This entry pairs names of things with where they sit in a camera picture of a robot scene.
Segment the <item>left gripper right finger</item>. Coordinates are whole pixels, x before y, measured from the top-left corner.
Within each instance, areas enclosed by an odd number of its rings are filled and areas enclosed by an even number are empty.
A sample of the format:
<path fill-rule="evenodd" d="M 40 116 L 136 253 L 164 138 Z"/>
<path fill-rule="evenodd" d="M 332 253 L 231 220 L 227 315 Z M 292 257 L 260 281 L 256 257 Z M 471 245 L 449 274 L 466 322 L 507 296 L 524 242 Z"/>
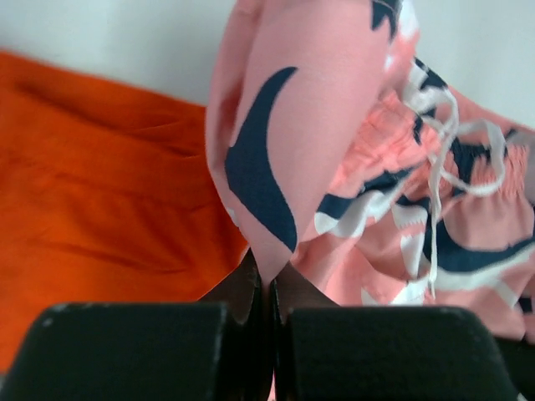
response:
<path fill-rule="evenodd" d="M 459 307 L 341 307 L 293 267 L 272 281 L 279 400 L 519 400 L 494 337 Z"/>

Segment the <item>orange shorts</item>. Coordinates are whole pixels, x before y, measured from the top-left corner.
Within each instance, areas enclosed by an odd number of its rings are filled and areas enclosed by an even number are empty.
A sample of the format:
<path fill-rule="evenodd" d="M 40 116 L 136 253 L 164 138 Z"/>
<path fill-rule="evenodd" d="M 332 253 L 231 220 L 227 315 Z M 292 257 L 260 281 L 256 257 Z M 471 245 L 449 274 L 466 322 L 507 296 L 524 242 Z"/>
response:
<path fill-rule="evenodd" d="M 189 302 L 247 244 L 206 166 L 202 106 L 1 55 L 1 368 L 66 302 Z"/>

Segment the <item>pink patterned shorts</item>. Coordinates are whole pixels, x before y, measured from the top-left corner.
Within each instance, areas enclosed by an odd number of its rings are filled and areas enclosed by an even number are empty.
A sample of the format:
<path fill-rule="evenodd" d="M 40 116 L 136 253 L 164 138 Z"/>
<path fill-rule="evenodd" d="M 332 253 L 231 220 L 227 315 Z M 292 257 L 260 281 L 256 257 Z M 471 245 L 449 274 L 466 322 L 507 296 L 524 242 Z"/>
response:
<path fill-rule="evenodd" d="M 534 346 L 534 131 L 415 56 L 408 1 L 238 1 L 206 152 L 262 284 L 459 307 Z"/>

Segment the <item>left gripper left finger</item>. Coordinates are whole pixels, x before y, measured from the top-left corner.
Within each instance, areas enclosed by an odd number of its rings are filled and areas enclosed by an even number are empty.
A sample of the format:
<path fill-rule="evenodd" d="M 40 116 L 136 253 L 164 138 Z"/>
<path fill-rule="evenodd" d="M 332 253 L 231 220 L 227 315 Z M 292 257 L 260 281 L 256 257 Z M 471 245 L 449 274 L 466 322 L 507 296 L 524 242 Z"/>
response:
<path fill-rule="evenodd" d="M 29 328 L 4 400 L 259 400 L 262 296 L 254 258 L 197 302 L 64 303 Z"/>

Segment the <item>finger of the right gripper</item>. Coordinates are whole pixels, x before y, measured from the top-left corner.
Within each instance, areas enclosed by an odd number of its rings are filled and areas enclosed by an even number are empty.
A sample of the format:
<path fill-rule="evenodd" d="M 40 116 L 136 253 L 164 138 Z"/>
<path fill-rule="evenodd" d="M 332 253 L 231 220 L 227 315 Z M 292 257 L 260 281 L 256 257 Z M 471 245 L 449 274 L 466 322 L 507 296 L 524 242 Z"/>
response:
<path fill-rule="evenodd" d="M 526 399 L 534 401 L 535 395 L 535 348 L 525 339 L 513 341 L 495 338 L 506 364 L 509 376 L 518 392 Z"/>

